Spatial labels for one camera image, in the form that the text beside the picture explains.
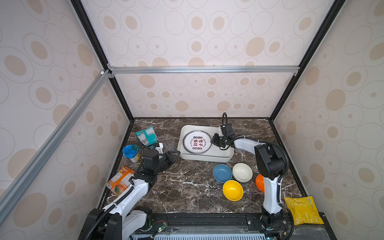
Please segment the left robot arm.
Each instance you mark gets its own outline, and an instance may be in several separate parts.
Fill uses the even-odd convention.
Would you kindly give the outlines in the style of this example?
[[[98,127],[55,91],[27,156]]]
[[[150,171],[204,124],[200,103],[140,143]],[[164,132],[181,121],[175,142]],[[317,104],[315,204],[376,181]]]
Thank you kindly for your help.
[[[158,175],[180,159],[181,152],[144,150],[138,169],[129,178],[129,187],[103,209],[93,209],[87,216],[79,240],[128,240],[136,230],[152,226],[152,211],[135,207],[155,185]]]

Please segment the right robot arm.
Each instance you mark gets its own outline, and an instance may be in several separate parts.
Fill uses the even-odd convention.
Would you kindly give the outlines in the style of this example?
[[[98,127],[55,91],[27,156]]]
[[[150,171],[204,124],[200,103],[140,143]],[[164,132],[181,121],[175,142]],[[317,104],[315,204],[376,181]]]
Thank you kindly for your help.
[[[281,186],[283,178],[289,170],[286,152],[278,144],[255,140],[246,136],[228,138],[214,134],[211,143],[219,148],[232,147],[255,155],[265,187],[262,222],[268,228],[269,225],[281,221],[284,218]]]

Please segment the yellow bowl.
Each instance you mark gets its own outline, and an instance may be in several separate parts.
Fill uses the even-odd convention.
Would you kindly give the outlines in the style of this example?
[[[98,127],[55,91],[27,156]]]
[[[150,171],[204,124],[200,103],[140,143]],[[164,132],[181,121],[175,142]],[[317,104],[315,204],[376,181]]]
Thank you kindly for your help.
[[[237,202],[241,200],[244,196],[244,190],[241,184],[234,180],[229,180],[223,185],[224,196],[232,201]]]

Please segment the white plate red green characters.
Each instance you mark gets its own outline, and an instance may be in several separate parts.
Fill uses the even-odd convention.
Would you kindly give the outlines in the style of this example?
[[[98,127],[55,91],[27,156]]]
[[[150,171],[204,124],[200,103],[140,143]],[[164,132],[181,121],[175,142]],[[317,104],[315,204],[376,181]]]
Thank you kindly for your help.
[[[183,146],[187,152],[195,155],[206,153],[212,146],[211,136],[204,131],[192,131],[183,138]]]

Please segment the cream white bowl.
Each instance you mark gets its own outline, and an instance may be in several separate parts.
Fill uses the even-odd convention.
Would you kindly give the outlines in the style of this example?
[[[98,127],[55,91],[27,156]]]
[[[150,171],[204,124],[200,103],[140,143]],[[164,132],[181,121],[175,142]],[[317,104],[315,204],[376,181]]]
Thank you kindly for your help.
[[[246,183],[253,177],[252,169],[244,163],[235,164],[233,169],[233,177],[240,183]]]

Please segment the orange bowl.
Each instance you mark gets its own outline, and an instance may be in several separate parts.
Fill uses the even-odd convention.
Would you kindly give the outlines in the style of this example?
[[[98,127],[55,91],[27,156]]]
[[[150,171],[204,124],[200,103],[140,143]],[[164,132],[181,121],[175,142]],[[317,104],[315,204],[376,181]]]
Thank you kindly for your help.
[[[257,175],[255,180],[257,188],[264,193],[265,192],[265,185],[264,185],[264,177],[262,175]]]

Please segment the blue bowl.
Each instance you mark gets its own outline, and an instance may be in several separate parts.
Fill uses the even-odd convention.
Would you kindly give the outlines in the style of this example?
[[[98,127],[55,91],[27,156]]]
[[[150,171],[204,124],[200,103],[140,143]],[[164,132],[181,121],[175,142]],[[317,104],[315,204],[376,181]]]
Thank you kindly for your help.
[[[232,179],[233,173],[227,165],[219,164],[214,167],[213,176],[217,182],[224,184]]]

